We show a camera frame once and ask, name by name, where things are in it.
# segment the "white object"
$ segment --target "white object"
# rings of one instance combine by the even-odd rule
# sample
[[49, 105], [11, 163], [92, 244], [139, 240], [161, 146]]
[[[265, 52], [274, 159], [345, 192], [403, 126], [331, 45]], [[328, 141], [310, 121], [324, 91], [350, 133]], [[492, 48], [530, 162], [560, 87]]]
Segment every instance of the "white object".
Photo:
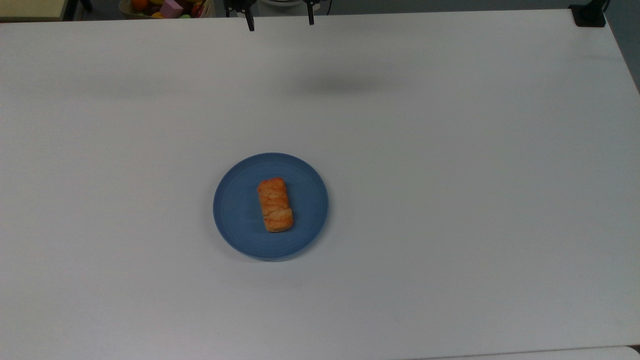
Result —
[[[0, 357], [640, 343], [640, 97], [608, 27], [568, 10], [255, 25], [1, 26]], [[269, 151], [330, 194], [319, 241], [281, 263], [231, 249], [211, 215], [223, 174]]]

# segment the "floor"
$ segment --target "floor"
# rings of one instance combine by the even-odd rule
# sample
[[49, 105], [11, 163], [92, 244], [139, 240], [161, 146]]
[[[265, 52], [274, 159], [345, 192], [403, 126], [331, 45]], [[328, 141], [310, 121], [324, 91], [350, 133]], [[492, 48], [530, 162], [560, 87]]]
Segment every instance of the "floor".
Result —
[[[84, 12], [81, 6], [78, 6], [77, 19], [124, 20], [124, 16], [118, 9], [119, 2], [123, 0], [91, 1], [93, 11]], [[584, 4], [586, 0], [334, 0], [331, 14], [524, 10], [567, 8], [572, 3]], [[222, 0], [214, 0], [214, 5], [216, 9], [220, 9]], [[327, 9], [328, 1], [324, 1], [317, 13], [326, 13]], [[640, 1], [611, 0], [606, 16], [627, 62], [627, 67], [636, 82], [636, 87], [640, 91]]]

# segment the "pink block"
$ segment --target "pink block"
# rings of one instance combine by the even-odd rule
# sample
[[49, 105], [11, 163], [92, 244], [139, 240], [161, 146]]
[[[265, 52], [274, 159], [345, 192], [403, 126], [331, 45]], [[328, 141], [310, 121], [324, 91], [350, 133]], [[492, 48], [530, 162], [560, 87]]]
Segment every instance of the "pink block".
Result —
[[175, 0], [164, 0], [160, 7], [160, 13], [165, 19], [175, 19], [182, 15], [182, 11], [182, 7]]

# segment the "orange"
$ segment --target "orange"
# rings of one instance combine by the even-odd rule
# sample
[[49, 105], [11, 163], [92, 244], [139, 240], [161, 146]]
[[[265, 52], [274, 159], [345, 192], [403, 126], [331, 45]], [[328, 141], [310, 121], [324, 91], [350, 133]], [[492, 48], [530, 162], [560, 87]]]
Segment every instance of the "orange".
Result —
[[131, 0], [131, 7], [137, 12], [143, 12], [149, 6], [149, 0]]

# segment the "orange pastry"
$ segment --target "orange pastry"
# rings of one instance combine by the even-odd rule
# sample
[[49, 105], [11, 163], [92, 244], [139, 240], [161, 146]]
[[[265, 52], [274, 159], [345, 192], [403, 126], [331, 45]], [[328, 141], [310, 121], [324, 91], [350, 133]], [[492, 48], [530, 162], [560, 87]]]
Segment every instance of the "orange pastry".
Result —
[[260, 182], [258, 198], [267, 231], [279, 233], [293, 226], [293, 213], [289, 207], [287, 187], [281, 177]]

